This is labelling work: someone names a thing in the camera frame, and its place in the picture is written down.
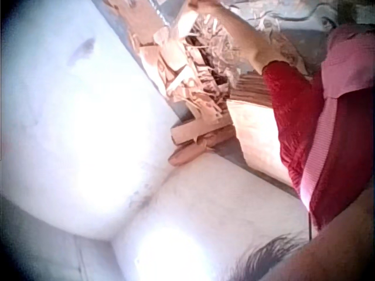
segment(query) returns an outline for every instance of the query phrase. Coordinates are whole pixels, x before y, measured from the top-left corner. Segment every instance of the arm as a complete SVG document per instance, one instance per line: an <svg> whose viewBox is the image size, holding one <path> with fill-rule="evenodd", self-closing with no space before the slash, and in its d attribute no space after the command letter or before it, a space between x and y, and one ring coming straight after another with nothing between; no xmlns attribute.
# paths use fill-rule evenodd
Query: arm
<svg viewBox="0 0 375 281"><path fill-rule="evenodd" d="M199 13L211 14L220 21L240 48L241 56L247 59L258 73L262 74L263 68L272 61L286 61L262 34L218 2L199 1L195 9Z"/></svg>

